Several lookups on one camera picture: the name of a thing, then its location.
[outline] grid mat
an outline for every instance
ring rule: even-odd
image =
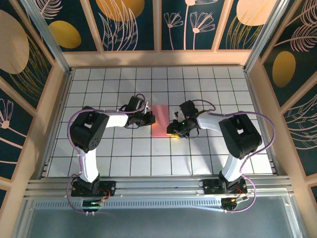
[[[55,144],[44,176],[68,177],[79,172],[76,151],[67,140],[70,117],[83,106],[113,110],[143,93],[149,105],[169,105],[169,119],[187,100],[204,99],[216,113],[252,111],[254,107],[242,67],[80,68],[75,70]],[[198,110],[210,109],[195,102]],[[249,116],[260,131],[257,118]],[[217,175],[228,157],[220,132],[200,130],[198,137],[152,138],[151,126],[107,128],[97,148],[102,177]],[[245,174],[272,174],[266,152],[251,158]]]

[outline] leaf illustration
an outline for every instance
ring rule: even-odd
[[[308,102],[289,109],[285,120],[297,149],[317,147],[317,94]]]
[[[35,0],[44,19],[54,19],[63,8],[61,0]]]
[[[106,17],[99,13],[104,25],[103,45],[107,51],[126,51],[135,50],[138,43],[138,26],[131,9],[126,8],[121,1],[120,9],[115,0],[110,0],[111,8],[108,2],[100,1],[103,12]]]
[[[289,40],[294,51],[309,52],[317,43],[317,25],[302,25],[298,27]]]
[[[107,19],[105,19],[100,13],[99,16],[103,21],[104,25],[104,37],[103,37],[103,45],[106,50],[111,51],[113,49],[113,35]]]
[[[317,0],[306,0],[300,18],[307,26],[317,24]]]

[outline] metal strip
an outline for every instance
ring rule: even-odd
[[[34,173],[35,179],[41,179],[42,173],[45,167],[45,163],[51,156],[51,153],[54,147],[56,134],[58,131],[58,124],[60,123],[60,119],[62,117],[64,104],[66,103],[67,92],[71,85],[73,77],[74,77],[74,73],[73,71],[71,71],[69,76],[66,76],[62,80],[62,87],[60,88],[59,97],[56,99],[56,102],[59,102],[59,105],[57,106],[56,110],[52,112],[52,115],[54,115],[54,119],[48,127],[48,130],[49,130],[48,141],[46,143],[43,156],[39,158],[39,164]]]
[[[262,114],[262,111],[261,111],[261,108],[260,108],[260,103],[259,103],[259,100],[258,100],[258,98],[256,96],[256,93],[255,93],[255,90],[254,90],[254,87],[253,87],[253,83],[251,81],[251,77],[250,77],[249,73],[246,72],[246,71],[244,72],[244,75],[245,75],[245,78],[246,78],[246,81],[247,81],[247,84],[248,84],[248,88],[249,88],[249,92],[250,92],[250,96],[251,96],[251,99],[252,99],[252,102],[253,102],[254,109],[255,109],[256,112]],[[264,118],[259,118],[258,122],[259,122],[260,130],[262,132],[263,141],[267,145],[271,141],[271,137],[269,136],[265,120],[264,120]],[[276,155],[275,155],[275,152],[274,152],[273,148],[270,147],[266,151],[267,151],[268,158],[273,161],[273,166],[275,168],[276,174],[277,175],[282,175],[283,172],[282,172],[282,170],[280,168],[280,165],[278,163],[278,160],[276,158]]]
[[[109,199],[101,209],[147,209],[147,208],[184,208],[190,206],[221,206],[220,198],[158,198],[158,199]],[[65,199],[60,200],[39,200],[35,204],[38,210],[70,210]]]
[[[263,50],[265,44],[269,40],[269,37],[277,27],[280,18],[282,17],[284,11],[287,8],[287,5],[289,3],[289,0],[279,0],[271,12],[270,16],[268,17],[266,24],[263,26],[261,32],[259,33],[259,36],[257,37],[251,53],[246,61],[245,64],[245,71],[249,72],[251,68],[253,67],[254,63],[258,59],[261,51]]]
[[[288,222],[290,224],[290,227],[293,233],[293,237],[296,237],[296,238],[308,237],[304,235],[307,233],[304,224],[300,225],[298,223],[298,218],[300,216],[300,213],[297,213],[297,214],[295,213],[294,206],[290,200],[290,197],[283,196],[282,199],[283,199],[283,203],[284,203],[284,207],[286,211],[286,216],[288,218]]]
[[[114,198],[194,198],[194,197],[225,197],[226,195],[204,195],[200,187],[202,179],[213,177],[143,177],[143,178],[102,178],[116,181]],[[287,176],[250,176],[257,188],[258,196],[293,194],[290,180]],[[24,199],[29,198],[62,198],[65,197],[68,178],[44,178],[31,180],[25,191]],[[247,182],[248,189],[253,188]]]
[[[49,26],[42,18],[38,7],[33,0],[20,0],[26,12],[31,17],[33,23],[41,33],[41,36],[45,40],[46,44],[48,45],[49,49],[51,50],[52,54],[55,56],[57,62],[60,64],[62,69],[69,75],[69,65],[61,51],[59,45],[57,44],[53,34],[51,33]]]
[[[34,206],[35,206],[35,202],[33,200],[22,202],[19,216],[17,217],[17,221],[16,221],[11,237],[13,238],[27,238],[28,237],[27,233],[29,231],[29,228],[32,222]]]

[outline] pink object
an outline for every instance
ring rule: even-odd
[[[166,134],[169,125],[168,105],[152,105],[151,110],[156,118],[156,122],[152,125],[152,137],[169,137]]]

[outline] black grid line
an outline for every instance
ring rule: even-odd
[[[119,87],[118,87],[118,90],[120,88],[120,82],[121,82],[121,71],[122,71],[122,68],[120,68],[120,80],[119,80]],[[119,93],[118,93],[118,96],[117,96],[117,105],[118,105],[118,101],[119,101]],[[112,164],[112,153],[113,153],[113,143],[114,143],[114,132],[115,132],[115,128],[113,129],[113,139],[112,139],[112,146],[111,146],[111,155],[110,155],[110,165],[109,165],[109,176],[110,176],[110,172],[111,172],[111,164]]]
[[[167,104],[168,104],[168,111],[169,111],[169,91],[168,91],[168,68],[166,67],[166,78],[167,78]],[[172,142],[171,138],[169,137],[169,151],[170,151],[170,175],[173,175],[173,163],[172,163]]]
[[[183,68],[182,68],[182,73],[183,73],[183,87],[184,87],[184,97],[185,97],[185,101],[186,101],[186,93],[185,93],[185,81],[184,81],[184,71],[183,71]],[[191,156],[191,148],[190,148],[190,139],[188,139],[188,146],[189,146],[189,158],[190,158],[190,167],[191,167],[191,174],[194,173],[194,170],[193,170],[193,160],[192,160],[192,156]]]
[[[170,109],[170,107],[175,107],[175,106],[179,106],[179,105],[170,105],[170,98],[169,98],[169,96],[170,96],[170,94],[169,93],[174,93],[174,92],[177,92],[177,93],[184,93],[184,98],[185,98],[185,101],[186,100],[188,100],[188,96],[186,97],[186,89],[185,89],[185,83],[186,83],[186,80],[199,80],[199,89],[200,90],[197,90],[197,91],[189,91],[190,93],[195,93],[195,92],[197,92],[197,93],[199,93],[200,94],[200,96],[203,98],[203,92],[210,92],[210,93],[214,93],[214,92],[217,92],[217,96],[218,96],[218,100],[219,100],[219,103],[217,103],[217,104],[215,104],[215,106],[217,106],[217,107],[219,107],[220,108],[220,111],[221,111],[221,113],[223,112],[223,110],[224,110],[224,107],[223,106],[235,106],[235,107],[238,107],[239,108],[239,106],[253,106],[253,104],[238,104],[237,103],[237,97],[239,96],[239,95],[236,95],[235,94],[235,92],[248,92],[249,93],[249,91],[247,91],[247,90],[242,90],[242,89],[245,89],[245,88],[241,88],[241,87],[239,87],[238,89],[240,89],[240,90],[235,90],[234,88],[233,88],[233,81],[232,81],[232,78],[231,78],[231,75],[230,75],[230,71],[229,71],[229,68],[227,68],[227,70],[228,70],[228,73],[229,73],[229,79],[230,79],[230,81],[231,81],[231,87],[232,87],[232,90],[227,90],[227,91],[221,91],[221,92],[233,92],[234,93],[234,97],[235,97],[235,104],[222,104],[221,102],[220,102],[220,96],[219,96],[219,90],[218,90],[218,86],[217,86],[217,81],[216,81],[216,79],[215,79],[215,76],[213,75],[213,77],[212,76],[210,76],[210,77],[208,77],[208,78],[204,78],[205,80],[207,80],[206,82],[208,82],[208,80],[214,80],[214,83],[215,83],[215,90],[214,89],[209,89],[209,88],[202,88],[202,84],[201,84],[201,79],[200,79],[200,75],[199,75],[199,70],[198,70],[198,68],[196,67],[196,70],[197,70],[197,72],[198,72],[198,78],[195,78],[195,79],[192,79],[192,78],[184,78],[184,69],[183,69],[183,67],[180,67],[181,68],[181,70],[182,70],[182,74],[183,74],[183,76],[182,76],[182,78],[168,78],[168,68],[167,67],[164,67],[165,68],[165,70],[166,70],[166,77],[167,78],[164,78],[165,80],[167,80],[167,90],[166,91],[157,91],[157,93],[167,93],[167,103],[168,103],[168,108],[169,108],[169,111],[170,111],[170,113],[172,112],[171,111],[171,109]],[[150,68],[151,69],[151,78],[144,78],[144,79],[138,79],[138,80],[151,80],[151,90],[150,90],[150,88],[146,88],[146,90],[145,91],[143,91],[143,92],[141,92],[141,93],[147,93],[147,94],[150,94],[149,95],[149,100],[151,101],[151,105],[153,104],[153,68]],[[89,71],[89,76],[88,76],[88,80],[87,79],[82,79],[81,81],[97,81],[97,80],[101,80],[101,79],[90,79],[90,76],[91,76],[91,70],[92,69],[90,69],[90,71]],[[105,78],[105,76],[106,76],[106,72],[107,72],[107,69],[105,69],[105,71],[104,71],[104,78]],[[115,100],[115,97],[116,97],[116,103],[110,103],[110,104],[108,104],[107,106],[103,106],[103,108],[117,108],[119,105],[118,105],[118,103],[119,103],[119,96],[120,96],[120,93],[131,93],[131,96],[133,95],[133,93],[134,93],[134,95],[135,95],[135,93],[138,91],[139,92],[139,90],[137,90],[137,85],[136,85],[136,83],[137,83],[137,79],[136,79],[136,75],[137,75],[137,72],[135,73],[135,78],[134,79],[130,79],[130,80],[133,80],[134,81],[134,92],[120,92],[120,84],[121,84],[121,77],[122,77],[122,68],[120,68],[120,76],[119,76],[119,78],[118,79],[103,79],[103,88],[102,88],[102,91],[101,92],[91,92],[91,93],[89,93],[89,95],[90,96],[94,96],[94,95],[100,95],[101,97],[100,97],[100,101],[99,101],[99,105],[90,105],[90,106],[93,106],[93,107],[99,107],[99,108],[101,108],[102,106],[102,95],[104,94],[104,93],[115,93],[115,94],[117,94],[117,95],[112,95],[113,96],[113,99]],[[175,79],[183,79],[183,87],[184,87],[184,90],[181,90],[181,91],[170,91],[170,87],[169,87],[169,85],[168,85],[168,82],[171,82],[172,80],[175,80]],[[104,91],[104,86],[105,86],[105,81],[106,80],[111,80],[111,81],[117,81],[117,80],[119,80],[118,82],[119,82],[119,86],[118,86],[118,89],[117,90],[113,90],[113,92],[105,92]],[[68,99],[69,99],[69,96],[70,96],[70,94],[84,94],[83,96],[81,96],[81,97],[84,97],[84,102],[83,102],[83,105],[85,104],[85,99],[88,97],[88,95],[87,95],[87,87],[88,87],[88,83],[89,82],[87,82],[87,85],[86,85],[86,91],[85,92],[82,92],[82,93],[77,93],[77,92],[68,92],[68,98],[67,98],[67,101],[66,101],[66,103],[68,102]],[[208,105],[205,105],[204,103],[197,103],[197,106],[202,106],[202,108],[205,108],[205,106],[208,106]],[[54,145],[54,151],[57,149],[56,148],[56,143],[60,140],[60,139],[65,139],[65,138],[60,138],[59,137],[59,134],[60,134],[60,130],[61,130],[61,126],[63,125],[62,123],[63,122],[66,122],[65,121],[65,119],[64,119],[64,117],[65,117],[65,115],[67,114],[67,108],[69,108],[69,110],[71,110],[72,108],[80,108],[80,107],[78,107],[78,106],[70,106],[70,107],[68,107],[67,106],[67,104],[66,104],[66,106],[65,106],[65,108],[64,108],[64,111],[63,111],[63,115],[62,115],[62,119],[61,119],[61,122],[59,123],[59,129],[58,129],[58,134],[57,134],[57,139],[55,140],[55,145]],[[135,131],[135,128],[133,128],[132,129],[132,136],[130,137],[124,137],[124,138],[126,138],[126,139],[131,139],[131,152],[130,152],[130,175],[131,175],[131,169],[132,169],[132,157],[148,157],[148,155],[146,155],[146,156],[133,156],[133,139],[136,139],[136,138],[143,138],[143,139],[149,139],[150,140],[150,175],[152,176],[152,173],[153,173],[153,169],[152,169],[152,164],[153,164],[153,161],[152,161],[152,156],[153,156],[153,154],[152,154],[152,126],[151,126],[151,129],[150,129],[150,136],[148,136],[148,137],[144,137],[144,136],[142,136],[141,134],[139,134],[137,137],[135,137],[134,135],[133,135],[133,132]],[[212,137],[219,137],[219,138],[221,138],[222,136],[214,136],[214,135],[211,135],[210,133],[208,133],[208,131],[207,131],[207,135],[205,136],[205,135],[203,135],[203,136],[200,136],[200,137],[202,137],[202,138],[205,138],[205,139],[207,139],[208,140],[208,146],[209,146],[209,153],[210,154],[208,154],[208,155],[205,155],[205,154],[199,154],[199,152],[197,152],[197,153],[195,153],[195,154],[192,154],[193,153],[193,151],[192,151],[192,148],[191,148],[191,140],[189,140],[189,142],[188,142],[188,146],[189,146],[189,148],[188,148],[188,150],[189,150],[189,152],[187,152],[187,153],[189,153],[189,154],[187,154],[187,153],[185,153],[186,155],[173,155],[172,154],[172,146],[171,146],[171,138],[169,138],[169,146],[170,146],[170,155],[167,155],[167,156],[169,156],[170,157],[170,166],[171,166],[171,168],[170,168],[170,172],[171,172],[171,175],[173,174],[173,161],[172,161],[172,156],[174,156],[174,157],[178,157],[178,156],[190,156],[190,159],[191,159],[191,174],[193,175],[194,174],[194,170],[193,170],[193,158],[192,158],[192,156],[209,156],[210,157],[210,160],[211,160],[211,169],[212,169],[212,173],[214,174],[214,168],[213,168],[213,163],[212,163],[212,159],[211,159],[211,156],[217,156],[217,155],[222,155],[222,154],[215,154],[214,152],[213,152],[213,154],[211,154],[211,148],[210,148],[210,140],[209,140],[209,138],[212,138]],[[113,130],[113,133],[112,133],[112,137],[109,135],[109,136],[103,136],[103,139],[112,139],[112,145],[111,145],[111,155],[110,156],[108,156],[108,157],[110,157],[110,165],[109,165],[109,175],[110,175],[110,172],[111,172],[111,164],[112,164],[112,157],[113,157],[113,145],[114,145],[114,140],[115,139],[118,139],[118,138],[121,138],[119,135],[115,135],[115,129]],[[46,174],[48,175],[49,174],[49,171],[50,171],[50,168],[51,168],[51,163],[52,163],[52,159],[55,157],[55,158],[58,158],[58,157],[56,157],[56,156],[54,156],[54,151],[53,151],[53,153],[52,153],[52,158],[51,158],[51,161],[50,161],[50,164],[49,164],[49,167],[48,167],[48,169],[47,169],[47,172],[46,172]],[[158,157],[160,157],[160,156],[166,156],[166,154],[164,154],[164,155],[155,155],[154,157],[156,157],[156,156],[158,156]],[[72,163],[72,159],[74,158],[74,156],[73,156],[73,153],[72,153],[72,156],[70,157],[70,166],[71,166],[71,163]]]
[[[135,68],[135,79],[134,79],[134,95],[137,88],[137,69]],[[131,157],[130,157],[130,176],[131,176],[131,169],[132,169],[132,151],[133,151],[133,131],[134,131],[134,125],[132,125],[132,135],[131,135]]]
[[[231,86],[232,86],[232,90],[233,90],[234,100],[236,101],[237,108],[239,109],[239,107],[238,107],[238,102],[237,102],[237,98],[236,98],[236,94],[234,93],[234,88],[233,88],[233,83],[232,83],[232,78],[231,78],[231,75],[230,75],[230,71],[229,71],[229,68],[227,68],[227,69],[228,69],[228,73],[229,73],[229,77],[230,77],[230,82],[231,82]],[[251,160],[251,159],[250,159],[250,163],[251,163],[251,167],[252,167],[252,172],[254,173],[253,163],[252,163],[252,160]]]
[[[89,70],[88,80],[89,80],[89,78],[90,78],[90,73],[91,73],[91,69]],[[82,108],[83,108],[84,105],[85,105],[85,98],[86,98],[86,92],[87,92],[87,88],[88,88],[88,82],[87,82],[87,85],[86,85],[85,96],[84,96],[84,101],[83,101]],[[68,173],[67,173],[68,176],[69,176],[69,171],[70,171],[71,163],[73,162],[73,155],[74,155],[74,149],[73,149],[73,152],[72,152],[72,157],[71,157],[71,159],[70,159],[70,165],[69,165],[69,169],[68,169]]]
[[[201,94],[201,96],[203,98],[202,85],[200,84],[199,70],[198,70],[198,79],[199,79],[200,94]],[[211,172],[212,172],[212,174],[214,174],[213,165],[212,165],[212,159],[211,159],[211,150],[210,150],[210,142],[209,142],[209,137],[208,137],[208,130],[206,130],[206,134],[207,134],[207,142],[208,142],[208,148],[209,148],[209,154],[210,154],[209,157],[210,157],[210,163],[211,163]]]
[[[152,98],[152,91],[153,91],[153,81],[151,79],[151,108],[153,104],[153,98]],[[150,130],[150,176],[152,176],[152,125]]]

